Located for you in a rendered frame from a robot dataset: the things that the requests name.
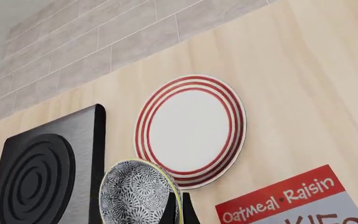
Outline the white plate with red rings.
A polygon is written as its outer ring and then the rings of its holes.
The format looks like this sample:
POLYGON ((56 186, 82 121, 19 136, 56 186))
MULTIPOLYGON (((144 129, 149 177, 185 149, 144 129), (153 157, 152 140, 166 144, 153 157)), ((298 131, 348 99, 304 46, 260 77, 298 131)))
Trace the white plate with red rings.
POLYGON ((135 123, 134 151, 190 190, 228 171, 246 131, 246 110, 234 89, 213 76, 192 74, 165 83, 144 103, 135 123))

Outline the oatmeal raisin cookies box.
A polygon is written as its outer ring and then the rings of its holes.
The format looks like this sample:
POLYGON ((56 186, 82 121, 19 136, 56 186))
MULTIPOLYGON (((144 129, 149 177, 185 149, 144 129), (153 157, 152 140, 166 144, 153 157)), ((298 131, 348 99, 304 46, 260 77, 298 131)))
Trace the oatmeal raisin cookies box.
POLYGON ((216 205, 221 224, 358 224, 358 208, 329 165, 216 205))

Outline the black patterned bowl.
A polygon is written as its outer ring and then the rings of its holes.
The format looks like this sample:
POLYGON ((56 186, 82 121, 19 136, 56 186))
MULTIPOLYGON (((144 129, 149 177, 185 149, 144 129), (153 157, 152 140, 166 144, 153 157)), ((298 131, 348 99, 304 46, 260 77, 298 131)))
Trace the black patterned bowl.
POLYGON ((169 194, 176 198, 173 224, 184 224, 182 194, 174 178, 162 167, 133 159, 107 171, 99 189, 103 224, 158 224, 169 194))

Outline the flat black stove plate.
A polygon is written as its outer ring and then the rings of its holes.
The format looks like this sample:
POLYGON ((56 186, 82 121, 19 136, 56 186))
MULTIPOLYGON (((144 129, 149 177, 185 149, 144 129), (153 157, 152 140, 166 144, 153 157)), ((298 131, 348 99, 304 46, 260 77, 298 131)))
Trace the flat black stove plate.
POLYGON ((102 224, 105 139, 101 104, 7 138, 0 224, 102 224))

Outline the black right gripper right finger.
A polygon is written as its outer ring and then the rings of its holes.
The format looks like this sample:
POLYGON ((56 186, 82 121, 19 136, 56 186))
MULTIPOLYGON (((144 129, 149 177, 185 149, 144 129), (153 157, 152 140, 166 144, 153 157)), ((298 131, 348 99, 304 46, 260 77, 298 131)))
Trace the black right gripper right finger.
POLYGON ((193 208, 191 197, 188 192, 183 193, 183 221, 184 224, 200 224, 196 212, 193 208))

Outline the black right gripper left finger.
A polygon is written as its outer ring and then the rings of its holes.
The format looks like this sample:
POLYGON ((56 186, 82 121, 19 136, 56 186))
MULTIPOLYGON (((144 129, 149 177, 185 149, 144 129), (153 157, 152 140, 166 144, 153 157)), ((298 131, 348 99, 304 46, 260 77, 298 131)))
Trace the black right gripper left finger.
POLYGON ((170 192, 165 210, 158 224, 176 224, 178 201, 175 193, 170 192))

